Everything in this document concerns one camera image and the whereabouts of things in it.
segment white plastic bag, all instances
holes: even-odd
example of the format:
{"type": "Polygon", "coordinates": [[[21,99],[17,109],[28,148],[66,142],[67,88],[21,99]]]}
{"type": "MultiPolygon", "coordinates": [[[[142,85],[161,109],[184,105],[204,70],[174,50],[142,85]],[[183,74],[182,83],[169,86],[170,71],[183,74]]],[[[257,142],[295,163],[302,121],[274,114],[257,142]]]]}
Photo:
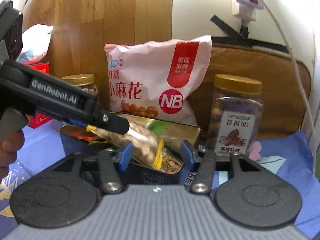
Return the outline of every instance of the white plastic bag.
{"type": "Polygon", "coordinates": [[[38,63],[47,55],[53,26],[36,24],[22,34],[23,48],[17,61],[24,65],[38,63]]]}
{"type": "Polygon", "coordinates": [[[211,48],[211,36],[135,46],[106,44],[110,109],[196,125],[186,98],[200,86],[211,48]]]}

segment red circle logo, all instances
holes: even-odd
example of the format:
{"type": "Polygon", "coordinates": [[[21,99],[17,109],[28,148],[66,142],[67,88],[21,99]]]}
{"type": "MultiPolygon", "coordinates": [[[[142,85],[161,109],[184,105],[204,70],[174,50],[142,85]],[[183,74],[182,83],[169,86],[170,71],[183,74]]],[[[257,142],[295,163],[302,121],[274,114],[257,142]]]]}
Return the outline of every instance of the red circle logo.
{"type": "Polygon", "coordinates": [[[168,89],[159,98],[159,106],[167,114],[179,112],[183,106],[183,96],[175,89],[168,89]]]}

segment gray handle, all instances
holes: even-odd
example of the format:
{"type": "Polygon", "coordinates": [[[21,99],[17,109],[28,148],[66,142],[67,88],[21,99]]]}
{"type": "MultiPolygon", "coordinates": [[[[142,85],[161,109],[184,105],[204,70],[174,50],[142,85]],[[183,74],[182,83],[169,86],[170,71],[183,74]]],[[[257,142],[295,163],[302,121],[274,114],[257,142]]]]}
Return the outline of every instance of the gray handle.
{"type": "Polygon", "coordinates": [[[0,119],[0,145],[11,133],[20,131],[28,124],[24,114],[13,108],[7,108],[0,119]]]}

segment human hand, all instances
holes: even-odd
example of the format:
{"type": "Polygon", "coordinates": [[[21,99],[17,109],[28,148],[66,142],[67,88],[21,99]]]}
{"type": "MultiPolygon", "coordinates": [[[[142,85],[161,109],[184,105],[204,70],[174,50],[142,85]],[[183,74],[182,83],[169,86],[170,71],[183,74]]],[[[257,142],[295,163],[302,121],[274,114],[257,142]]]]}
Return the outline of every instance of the human hand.
{"type": "Polygon", "coordinates": [[[0,183],[9,172],[9,164],[14,163],[17,159],[17,151],[24,144],[23,132],[10,134],[0,147],[0,183]]]}

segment blue tablecloth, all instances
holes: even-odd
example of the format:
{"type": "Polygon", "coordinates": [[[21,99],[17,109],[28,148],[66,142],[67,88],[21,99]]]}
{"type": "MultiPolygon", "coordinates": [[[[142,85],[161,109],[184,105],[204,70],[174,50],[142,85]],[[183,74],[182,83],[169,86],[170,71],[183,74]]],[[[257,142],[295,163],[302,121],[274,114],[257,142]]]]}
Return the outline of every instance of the blue tablecloth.
{"type": "MultiPolygon", "coordinates": [[[[24,128],[25,145],[0,185],[0,238],[17,225],[9,208],[12,190],[65,156],[58,132],[61,126],[61,122],[53,120],[35,130],[24,128]]],[[[312,174],[312,157],[304,132],[260,143],[263,158],[259,163],[299,190],[303,207],[295,226],[312,239],[320,232],[320,183],[312,174]]],[[[213,186],[218,187],[226,178],[225,173],[218,173],[213,186]]]]}

